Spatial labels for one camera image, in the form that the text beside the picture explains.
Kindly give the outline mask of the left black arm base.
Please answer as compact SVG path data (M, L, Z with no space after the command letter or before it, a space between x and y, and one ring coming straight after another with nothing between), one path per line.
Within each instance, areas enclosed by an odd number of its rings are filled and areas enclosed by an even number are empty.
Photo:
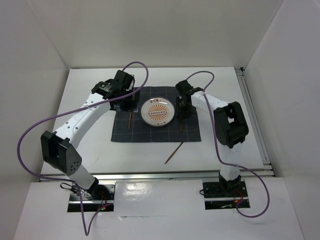
M115 199L115 183L104 184L104 189L99 190L95 196L90 195L87 191L81 190L83 211L84 212L96 212L100 209L101 212L113 212L114 211L114 199ZM81 203L80 195L76 186L70 185L69 183L63 182L60 184L60 188L68 190L69 201L68 201L68 213L80 213Z

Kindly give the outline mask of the copper fork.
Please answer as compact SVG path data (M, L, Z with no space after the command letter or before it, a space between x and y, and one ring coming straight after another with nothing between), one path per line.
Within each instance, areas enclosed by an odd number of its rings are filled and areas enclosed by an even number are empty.
M133 112L131 111L131 112L130 112L130 114L129 114L128 129L130 129L130 128L131 128L132 117L133 117Z

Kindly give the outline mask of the copper knife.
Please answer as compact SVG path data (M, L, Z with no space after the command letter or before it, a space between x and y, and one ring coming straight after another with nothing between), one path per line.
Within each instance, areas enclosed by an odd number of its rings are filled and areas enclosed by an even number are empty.
M184 142L181 142L178 147L171 153L171 155L168 157L168 159L165 161L165 165L173 158L173 156L177 153L177 151L180 149L180 147L184 144Z

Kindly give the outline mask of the dark grey checked cloth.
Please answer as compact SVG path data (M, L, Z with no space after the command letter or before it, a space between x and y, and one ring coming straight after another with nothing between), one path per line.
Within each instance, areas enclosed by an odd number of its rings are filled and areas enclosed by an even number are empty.
M192 108L192 116L183 120L183 131L176 117L165 126L146 124L140 112L132 115L131 127L128 129L129 112L117 111L114 117L111 141L115 143L178 143L200 142L201 134L196 108Z

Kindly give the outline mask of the orange sunburst plate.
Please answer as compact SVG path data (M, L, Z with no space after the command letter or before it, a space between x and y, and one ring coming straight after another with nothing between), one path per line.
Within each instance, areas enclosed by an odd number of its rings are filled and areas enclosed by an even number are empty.
M153 97L140 107L141 119L149 126L162 127L168 125L175 117L175 107L164 97Z

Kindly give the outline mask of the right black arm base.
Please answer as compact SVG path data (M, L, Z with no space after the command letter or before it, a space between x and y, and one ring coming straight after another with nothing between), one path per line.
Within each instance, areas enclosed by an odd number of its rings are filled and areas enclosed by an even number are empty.
M227 210L238 208L250 208L247 187L244 181L231 191L224 191L219 182L203 182L199 194L204 197L206 210Z

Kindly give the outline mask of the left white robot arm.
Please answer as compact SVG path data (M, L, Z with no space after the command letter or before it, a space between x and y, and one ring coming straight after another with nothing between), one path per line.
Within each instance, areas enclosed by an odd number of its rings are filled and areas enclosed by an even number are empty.
M40 137L44 162L76 182L81 194L88 200L106 193L107 189L83 166L77 148L85 134L105 113L134 110L138 104L138 98L130 95L134 84L133 75L118 70L114 78L100 81L93 87L81 111L54 132L45 131Z

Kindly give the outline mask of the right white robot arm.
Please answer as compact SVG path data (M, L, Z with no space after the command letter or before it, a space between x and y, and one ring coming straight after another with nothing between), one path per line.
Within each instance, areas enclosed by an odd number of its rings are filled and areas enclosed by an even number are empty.
M175 85L176 118L181 123L190 118L195 109L209 114L214 123L217 149L224 151L224 160L218 174L218 190L223 196L230 196L241 183L240 155L249 127L242 107L237 101L226 102L194 88L187 80Z

